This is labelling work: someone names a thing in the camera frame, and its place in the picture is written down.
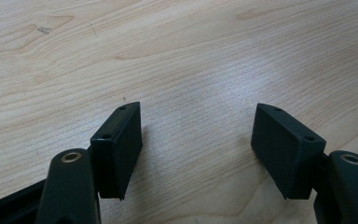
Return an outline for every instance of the tabletop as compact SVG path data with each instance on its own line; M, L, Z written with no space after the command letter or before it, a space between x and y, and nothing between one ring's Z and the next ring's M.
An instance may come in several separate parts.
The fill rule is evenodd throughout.
M358 1L0 1L0 198L141 102L144 147L103 223L315 223L250 146L257 103L358 153Z

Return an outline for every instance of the hole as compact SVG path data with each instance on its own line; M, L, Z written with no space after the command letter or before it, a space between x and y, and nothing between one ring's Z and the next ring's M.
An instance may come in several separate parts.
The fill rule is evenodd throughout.
M358 157L350 155L350 154L344 154L340 156L342 160L345 162L358 165Z
M81 154L79 152L69 152L61 158L61 161L62 162L77 161L78 159L80 159L80 157L81 157Z
M103 139L109 139L111 137L112 135L110 135L109 133L103 135Z
M315 141L315 138L314 137L311 137L311 136L305 136L304 137L305 138L305 140L307 140L307 141Z
M56 224L74 224L74 220L71 219L70 217L62 217L60 218Z

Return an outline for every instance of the light wood surface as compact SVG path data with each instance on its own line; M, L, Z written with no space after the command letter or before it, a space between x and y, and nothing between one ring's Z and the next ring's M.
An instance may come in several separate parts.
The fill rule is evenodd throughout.
M103 223L315 223L256 159L255 106L358 153L358 1L0 1L0 198L134 101L145 146Z

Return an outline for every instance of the wooden table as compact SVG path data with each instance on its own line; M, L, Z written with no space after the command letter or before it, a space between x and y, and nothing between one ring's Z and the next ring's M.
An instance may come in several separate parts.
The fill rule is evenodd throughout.
M135 101L145 146L103 223L315 223L256 159L255 106L358 153L358 1L0 1L0 198Z

